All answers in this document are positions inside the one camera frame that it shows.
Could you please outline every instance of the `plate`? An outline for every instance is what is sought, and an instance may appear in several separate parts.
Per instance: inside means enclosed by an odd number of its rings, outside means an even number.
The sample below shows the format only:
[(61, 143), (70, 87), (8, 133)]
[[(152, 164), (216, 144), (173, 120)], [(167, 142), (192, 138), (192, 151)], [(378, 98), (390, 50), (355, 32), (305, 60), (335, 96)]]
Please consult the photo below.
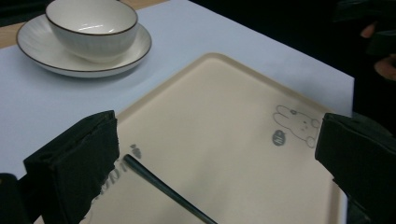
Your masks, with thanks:
[(17, 43), (23, 53), (51, 72), (70, 77), (109, 77), (132, 69), (149, 53), (151, 36), (142, 24), (138, 26), (132, 46), (110, 63), (92, 63), (69, 53), (51, 31), (45, 15), (26, 22), (18, 31)]

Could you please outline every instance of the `dark background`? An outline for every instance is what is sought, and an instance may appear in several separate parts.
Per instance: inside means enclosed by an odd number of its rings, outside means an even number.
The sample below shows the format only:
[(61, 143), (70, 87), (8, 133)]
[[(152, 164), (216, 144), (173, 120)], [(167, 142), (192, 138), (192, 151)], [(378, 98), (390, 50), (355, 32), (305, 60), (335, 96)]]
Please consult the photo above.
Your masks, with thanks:
[[(28, 21), (44, 13), (50, 1), (1, 0), (0, 26)], [(365, 53), (370, 40), (360, 37), (373, 18), (333, 22), (333, 0), (191, 1), (354, 77), (353, 111), (396, 133), (396, 84), (374, 71), (380, 58)]]

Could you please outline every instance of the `cartoon rabbit drawing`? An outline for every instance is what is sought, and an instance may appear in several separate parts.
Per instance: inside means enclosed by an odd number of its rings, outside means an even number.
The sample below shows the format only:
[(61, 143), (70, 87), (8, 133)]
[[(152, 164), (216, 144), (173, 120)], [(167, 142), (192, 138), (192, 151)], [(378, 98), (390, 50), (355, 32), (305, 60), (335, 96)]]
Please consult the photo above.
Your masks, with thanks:
[(297, 138), (306, 142), (309, 147), (315, 147), (320, 123), (306, 114), (287, 108), (283, 105), (276, 107), (274, 120), (280, 126), (288, 129)]

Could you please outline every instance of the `tray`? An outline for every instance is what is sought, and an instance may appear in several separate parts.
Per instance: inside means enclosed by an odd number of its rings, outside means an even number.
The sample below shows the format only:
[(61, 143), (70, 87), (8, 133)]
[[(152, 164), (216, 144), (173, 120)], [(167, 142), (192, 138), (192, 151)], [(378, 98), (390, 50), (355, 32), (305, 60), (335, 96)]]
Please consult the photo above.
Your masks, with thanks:
[[(218, 223), (337, 223), (341, 190), (315, 160), (332, 112), (218, 53), (118, 114), (133, 155)], [(81, 223), (202, 223), (121, 160)]]

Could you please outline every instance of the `bowl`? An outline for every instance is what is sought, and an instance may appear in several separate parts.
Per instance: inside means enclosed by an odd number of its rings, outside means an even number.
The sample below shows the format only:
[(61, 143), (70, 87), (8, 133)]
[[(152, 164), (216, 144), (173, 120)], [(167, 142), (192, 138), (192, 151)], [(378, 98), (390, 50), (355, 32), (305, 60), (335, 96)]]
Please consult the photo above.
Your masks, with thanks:
[(54, 0), (46, 16), (65, 49), (94, 63), (119, 58), (137, 32), (136, 11), (116, 0)]

